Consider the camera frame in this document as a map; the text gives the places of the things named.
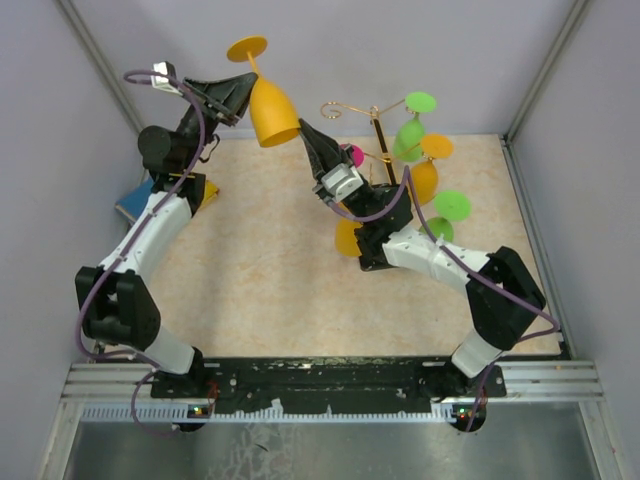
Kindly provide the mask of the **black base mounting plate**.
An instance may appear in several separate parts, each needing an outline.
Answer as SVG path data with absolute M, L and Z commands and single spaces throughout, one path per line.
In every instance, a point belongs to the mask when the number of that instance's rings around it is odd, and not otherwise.
M 185 375 L 159 372 L 154 399 L 213 402 L 253 413 L 279 401 L 287 414 L 428 413 L 434 403 L 503 398 L 499 367 L 469 378 L 447 357 L 205 358 Z

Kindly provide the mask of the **green wine glass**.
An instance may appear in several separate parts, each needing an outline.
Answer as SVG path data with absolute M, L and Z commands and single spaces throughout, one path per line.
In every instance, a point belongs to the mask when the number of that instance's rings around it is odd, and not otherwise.
M 411 163 L 422 156 L 419 143 L 426 131 L 420 115 L 435 110 L 437 100 L 426 92 L 414 91 L 405 97 L 405 107 L 411 114 L 411 118 L 398 130 L 392 147 L 392 155 L 397 160 Z
M 460 191 L 446 190 L 438 193 L 432 203 L 436 216 L 426 221 L 428 229 L 436 238 L 452 242 L 454 223 L 464 221 L 471 214 L 470 199 Z

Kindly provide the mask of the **orange wine glass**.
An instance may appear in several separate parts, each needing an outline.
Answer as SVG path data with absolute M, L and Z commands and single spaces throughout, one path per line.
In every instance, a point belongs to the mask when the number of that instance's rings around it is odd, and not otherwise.
M 227 50 L 231 62 L 248 62 L 257 80 L 249 100 L 249 112 L 257 141 L 262 148 L 272 148 L 294 139 L 299 134 L 297 111 L 289 96 L 261 72 L 256 58 L 268 46 L 265 37 L 254 35 L 235 42 Z
M 361 255 L 355 231 L 362 226 L 359 222 L 341 218 L 336 225 L 334 245 L 336 250 L 345 257 L 357 258 Z
M 438 133 L 425 134 L 418 146 L 425 160 L 411 168 L 411 178 L 417 195 L 416 204 L 423 206 L 433 199 L 439 183 L 434 161 L 449 158 L 454 146 L 447 136 Z

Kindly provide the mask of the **pink wine glass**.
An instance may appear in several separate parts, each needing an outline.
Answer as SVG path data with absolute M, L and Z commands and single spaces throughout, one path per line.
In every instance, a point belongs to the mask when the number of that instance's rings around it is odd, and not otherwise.
M 356 168 L 359 168 L 363 164 L 364 152 L 360 147 L 351 143 L 341 144 L 340 147 L 343 151 L 345 151 L 350 156 Z

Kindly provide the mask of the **gold wine glass rack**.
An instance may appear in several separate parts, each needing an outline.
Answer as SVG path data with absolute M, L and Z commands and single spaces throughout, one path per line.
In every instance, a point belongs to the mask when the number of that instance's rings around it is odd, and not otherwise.
M 404 103 L 401 100 L 386 108 L 372 106 L 369 110 L 362 110 L 331 101 L 320 108 L 321 114 L 327 119 L 337 119 L 343 110 L 369 118 L 381 154 L 379 161 L 383 163 L 388 177 L 388 182 L 382 184 L 374 185 L 366 181 L 363 188 L 347 198 L 347 212 L 354 217 L 353 222 L 361 223 L 361 226 L 355 228 L 354 235 L 360 249 L 360 268 L 365 272 L 392 268 L 386 259 L 383 245 L 391 239 L 393 233 L 399 232 L 413 219 L 410 195 L 407 192 L 408 176 L 404 175 L 401 181 L 396 178 L 391 151 L 381 123 L 384 113 Z

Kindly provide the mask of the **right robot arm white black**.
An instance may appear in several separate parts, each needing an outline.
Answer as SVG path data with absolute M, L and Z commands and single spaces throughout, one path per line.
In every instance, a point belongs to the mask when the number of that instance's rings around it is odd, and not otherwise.
M 468 300 L 473 327 L 454 350 L 446 380 L 454 393 L 470 395 L 481 385 L 482 371 L 523 338 L 546 306 L 520 255 L 508 247 L 494 253 L 470 250 L 416 230 L 410 223 L 417 189 L 409 172 L 398 185 L 373 185 L 356 168 L 352 146 L 340 146 L 306 121 L 300 123 L 299 135 L 315 194 L 358 225 L 354 235 L 363 268 L 419 272 Z

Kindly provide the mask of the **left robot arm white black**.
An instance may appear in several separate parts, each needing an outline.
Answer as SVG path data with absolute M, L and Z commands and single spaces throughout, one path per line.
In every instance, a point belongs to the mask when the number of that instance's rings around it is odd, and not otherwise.
M 258 76 L 245 73 L 217 81 L 178 80 L 168 63 L 124 74 L 131 84 L 179 96 L 189 108 L 178 127 L 151 125 L 138 135 L 143 166 L 153 179 L 141 216 L 125 238 L 96 267 L 75 277 L 79 313 L 74 339 L 87 357 L 87 339 L 112 346 L 105 358 L 135 355 L 156 370 L 172 374 L 184 395 L 201 394 L 208 373 L 198 350 L 161 325 L 161 314 L 147 282 L 178 234 L 201 207 L 206 177 L 195 172 L 204 147 L 219 138 L 219 125 L 232 127 L 243 117 Z

